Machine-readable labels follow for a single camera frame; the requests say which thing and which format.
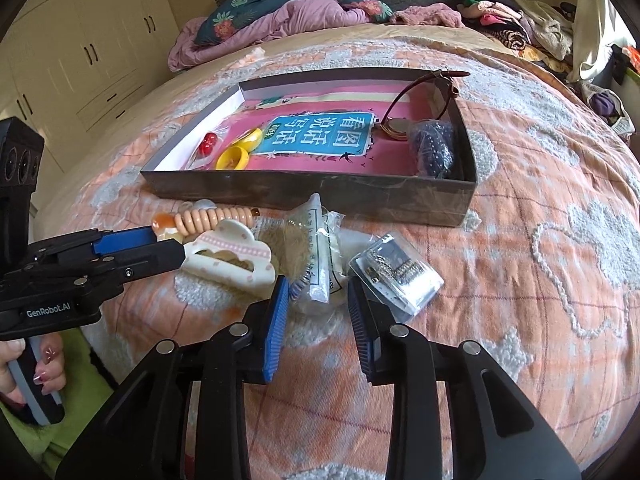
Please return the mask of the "cream hair claw clip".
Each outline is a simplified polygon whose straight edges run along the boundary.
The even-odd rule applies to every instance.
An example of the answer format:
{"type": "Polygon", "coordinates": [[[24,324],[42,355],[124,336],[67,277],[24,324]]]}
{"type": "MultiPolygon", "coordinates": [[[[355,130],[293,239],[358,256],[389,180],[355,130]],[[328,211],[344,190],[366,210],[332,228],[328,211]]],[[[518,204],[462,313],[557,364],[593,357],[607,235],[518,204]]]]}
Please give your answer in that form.
{"type": "Polygon", "coordinates": [[[273,291],[277,272],[271,248],[239,221],[222,220],[183,248],[186,273],[260,299],[273,291]]]}

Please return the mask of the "red earrings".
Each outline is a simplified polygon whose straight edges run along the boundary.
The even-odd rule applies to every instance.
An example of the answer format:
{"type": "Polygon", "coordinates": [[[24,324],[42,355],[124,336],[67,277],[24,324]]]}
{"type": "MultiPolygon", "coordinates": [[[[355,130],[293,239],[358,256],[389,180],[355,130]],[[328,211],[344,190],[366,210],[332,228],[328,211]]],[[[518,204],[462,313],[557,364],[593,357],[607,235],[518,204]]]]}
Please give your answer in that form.
{"type": "Polygon", "coordinates": [[[224,139],[228,136],[228,133],[228,127],[207,131],[200,143],[192,151],[184,168],[186,170],[209,169],[213,165],[215,156],[221,145],[224,144],[224,139]]]}

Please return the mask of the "yellow bangles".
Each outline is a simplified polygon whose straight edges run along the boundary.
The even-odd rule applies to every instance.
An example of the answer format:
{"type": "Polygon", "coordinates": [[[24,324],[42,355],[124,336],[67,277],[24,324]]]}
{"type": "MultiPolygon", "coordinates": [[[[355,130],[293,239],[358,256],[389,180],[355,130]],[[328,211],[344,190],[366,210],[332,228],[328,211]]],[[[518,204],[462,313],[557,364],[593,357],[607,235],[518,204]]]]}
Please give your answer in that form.
{"type": "Polygon", "coordinates": [[[250,161],[252,154],[264,140],[261,128],[246,130],[235,139],[215,162],[216,170],[243,170],[250,161]]]}

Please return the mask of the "white packet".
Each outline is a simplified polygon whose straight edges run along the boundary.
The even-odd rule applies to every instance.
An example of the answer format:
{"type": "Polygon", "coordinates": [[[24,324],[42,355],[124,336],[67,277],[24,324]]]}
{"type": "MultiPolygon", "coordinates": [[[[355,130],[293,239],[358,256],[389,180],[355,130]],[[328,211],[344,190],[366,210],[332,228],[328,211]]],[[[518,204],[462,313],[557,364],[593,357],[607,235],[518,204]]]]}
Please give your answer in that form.
{"type": "Polygon", "coordinates": [[[277,219],[262,216],[254,233],[272,249],[279,272],[288,277],[294,312],[326,318],[346,298],[349,263],[378,238],[342,226],[318,193],[277,219]]]}

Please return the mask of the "pearl hair clip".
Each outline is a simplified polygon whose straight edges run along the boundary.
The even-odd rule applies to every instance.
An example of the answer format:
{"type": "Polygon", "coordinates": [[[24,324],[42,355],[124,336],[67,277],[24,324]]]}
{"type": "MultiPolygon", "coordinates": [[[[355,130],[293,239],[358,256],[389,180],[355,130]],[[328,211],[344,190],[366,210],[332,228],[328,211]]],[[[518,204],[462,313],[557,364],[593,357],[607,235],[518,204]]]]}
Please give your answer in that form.
{"type": "Polygon", "coordinates": [[[187,210],[199,210],[199,209],[209,209],[209,208],[215,208],[216,204],[212,201],[212,200],[206,200],[206,198],[203,198],[202,200],[196,200],[195,202],[183,202],[179,207],[178,207],[178,213],[182,214],[183,212],[187,211],[187,210]]]}

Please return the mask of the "green fleece garment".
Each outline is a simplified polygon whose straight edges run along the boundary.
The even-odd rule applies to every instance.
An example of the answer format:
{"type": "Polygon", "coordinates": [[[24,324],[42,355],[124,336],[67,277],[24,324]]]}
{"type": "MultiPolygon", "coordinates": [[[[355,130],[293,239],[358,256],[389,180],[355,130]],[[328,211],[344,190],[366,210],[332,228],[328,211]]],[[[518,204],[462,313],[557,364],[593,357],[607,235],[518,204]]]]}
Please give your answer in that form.
{"type": "Polygon", "coordinates": [[[93,416],[113,393],[78,328],[42,336],[32,378],[18,378],[29,341],[1,344],[1,415],[38,476],[52,479],[93,416]]]}

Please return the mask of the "rhinestone hair clips in bag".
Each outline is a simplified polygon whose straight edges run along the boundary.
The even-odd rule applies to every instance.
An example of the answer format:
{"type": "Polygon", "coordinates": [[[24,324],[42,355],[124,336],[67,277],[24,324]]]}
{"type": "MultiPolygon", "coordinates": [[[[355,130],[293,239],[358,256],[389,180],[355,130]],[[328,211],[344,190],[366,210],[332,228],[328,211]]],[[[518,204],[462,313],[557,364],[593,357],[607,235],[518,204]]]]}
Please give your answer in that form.
{"type": "Polygon", "coordinates": [[[444,279],[416,248],[394,231],[354,255],[349,261],[349,271],[401,323],[418,316],[444,284],[444,279]]]}

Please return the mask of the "cream wardrobe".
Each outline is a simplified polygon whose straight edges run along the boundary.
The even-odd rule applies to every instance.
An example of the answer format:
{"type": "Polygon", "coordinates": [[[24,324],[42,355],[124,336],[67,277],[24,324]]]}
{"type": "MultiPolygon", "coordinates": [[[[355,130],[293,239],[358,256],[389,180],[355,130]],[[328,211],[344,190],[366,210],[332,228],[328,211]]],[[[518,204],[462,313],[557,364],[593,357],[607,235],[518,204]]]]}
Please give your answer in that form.
{"type": "Polygon", "coordinates": [[[32,206],[49,203],[108,127],[171,76],[168,0],[27,0],[1,41],[1,115],[44,140],[32,206]]]}

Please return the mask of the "dark floral pillow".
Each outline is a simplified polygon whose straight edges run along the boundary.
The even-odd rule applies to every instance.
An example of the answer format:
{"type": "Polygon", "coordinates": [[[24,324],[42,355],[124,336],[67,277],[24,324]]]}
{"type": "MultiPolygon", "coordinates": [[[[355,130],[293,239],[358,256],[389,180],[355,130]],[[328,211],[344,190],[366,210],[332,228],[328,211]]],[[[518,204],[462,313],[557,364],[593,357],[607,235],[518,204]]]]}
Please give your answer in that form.
{"type": "MultiPolygon", "coordinates": [[[[199,47],[216,46],[258,18],[276,12],[291,0],[227,0],[206,18],[195,37],[199,47]]],[[[362,9],[371,23],[387,23],[393,10],[382,0],[338,1],[344,9],[362,9]]]]}

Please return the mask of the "shallow dark cardboard box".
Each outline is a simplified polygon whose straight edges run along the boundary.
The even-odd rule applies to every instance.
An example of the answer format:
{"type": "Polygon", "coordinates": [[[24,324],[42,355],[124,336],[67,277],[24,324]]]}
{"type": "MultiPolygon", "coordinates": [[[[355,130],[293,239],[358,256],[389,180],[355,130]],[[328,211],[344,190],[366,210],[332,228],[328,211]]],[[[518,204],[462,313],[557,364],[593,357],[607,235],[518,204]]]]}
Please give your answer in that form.
{"type": "Polygon", "coordinates": [[[458,226],[480,180],[461,70],[339,68],[251,79],[213,98],[145,164],[160,197],[458,226]]]}

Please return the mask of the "purple crumpled blanket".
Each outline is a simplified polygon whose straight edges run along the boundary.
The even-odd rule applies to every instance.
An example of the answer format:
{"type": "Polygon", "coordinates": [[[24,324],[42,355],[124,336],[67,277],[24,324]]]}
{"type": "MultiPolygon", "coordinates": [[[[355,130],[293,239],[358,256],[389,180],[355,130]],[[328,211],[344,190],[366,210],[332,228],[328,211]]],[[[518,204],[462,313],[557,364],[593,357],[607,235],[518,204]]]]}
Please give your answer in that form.
{"type": "Polygon", "coordinates": [[[370,18],[362,9],[344,9],[337,0],[291,0],[276,12],[241,28],[221,44],[199,47],[194,40],[204,22],[205,18],[194,18],[184,25],[168,53],[167,65],[171,72],[188,70],[254,44],[303,32],[366,24],[370,18]]]}

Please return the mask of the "bag of clothes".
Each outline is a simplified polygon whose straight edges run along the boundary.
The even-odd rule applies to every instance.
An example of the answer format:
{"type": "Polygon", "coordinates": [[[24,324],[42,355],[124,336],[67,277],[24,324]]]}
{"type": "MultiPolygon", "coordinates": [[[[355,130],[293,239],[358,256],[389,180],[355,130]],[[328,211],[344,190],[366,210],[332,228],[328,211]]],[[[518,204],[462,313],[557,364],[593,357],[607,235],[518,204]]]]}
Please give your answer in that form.
{"type": "Polygon", "coordinates": [[[603,119],[623,141],[628,142],[636,128],[620,97],[614,91],[589,81],[579,81],[578,90],[594,114],[603,119]]]}

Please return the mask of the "pink fuzzy garment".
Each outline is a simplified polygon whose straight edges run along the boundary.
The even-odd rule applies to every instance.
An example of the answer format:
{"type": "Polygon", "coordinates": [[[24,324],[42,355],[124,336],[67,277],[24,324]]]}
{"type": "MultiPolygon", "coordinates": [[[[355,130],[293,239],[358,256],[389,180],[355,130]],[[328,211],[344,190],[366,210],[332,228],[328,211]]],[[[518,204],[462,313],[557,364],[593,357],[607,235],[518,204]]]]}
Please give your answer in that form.
{"type": "Polygon", "coordinates": [[[465,28],[461,14],[442,2],[429,6],[409,6],[407,9],[396,11],[390,17],[390,24],[465,28]]]}

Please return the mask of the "clothes on window sill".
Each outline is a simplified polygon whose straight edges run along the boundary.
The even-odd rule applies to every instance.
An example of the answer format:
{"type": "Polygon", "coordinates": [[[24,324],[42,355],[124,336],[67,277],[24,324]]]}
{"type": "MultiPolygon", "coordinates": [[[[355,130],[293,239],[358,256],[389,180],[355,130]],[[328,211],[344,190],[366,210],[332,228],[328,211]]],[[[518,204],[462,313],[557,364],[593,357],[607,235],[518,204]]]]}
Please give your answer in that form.
{"type": "Polygon", "coordinates": [[[639,51],[633,47],[619,47],[617,44],[613,44],[612,55],[610,61],[612,62],[612,78],[620,86],[624,83],[626,73],[631,70],[631,73],[638,75],[639,73],[639,51]]]}

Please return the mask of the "pile of clothes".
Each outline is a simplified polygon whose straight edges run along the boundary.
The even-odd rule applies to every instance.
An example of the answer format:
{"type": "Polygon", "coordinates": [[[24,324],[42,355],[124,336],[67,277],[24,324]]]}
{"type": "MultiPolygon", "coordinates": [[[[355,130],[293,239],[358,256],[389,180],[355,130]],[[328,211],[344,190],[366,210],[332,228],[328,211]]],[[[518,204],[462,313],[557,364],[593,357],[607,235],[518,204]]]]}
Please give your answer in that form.
{"type": "Polygon", "coordinates": [[[564,78],[572,70],[576,6],[537,0],[460,0],[462,22],[564,78]]]}

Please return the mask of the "white curtain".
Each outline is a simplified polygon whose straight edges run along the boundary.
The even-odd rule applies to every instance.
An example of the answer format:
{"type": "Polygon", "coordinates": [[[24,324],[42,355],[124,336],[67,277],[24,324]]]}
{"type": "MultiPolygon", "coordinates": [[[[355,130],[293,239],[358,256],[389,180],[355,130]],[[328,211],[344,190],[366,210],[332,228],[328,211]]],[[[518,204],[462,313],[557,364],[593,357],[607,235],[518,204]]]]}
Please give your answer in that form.
{"type": "Polygon", "coordinates": [[[573,69],[567,80],[593,80],[608,65],[613,46],[636,45],[611,0],[577,0],[573,23],[573,69]]]}

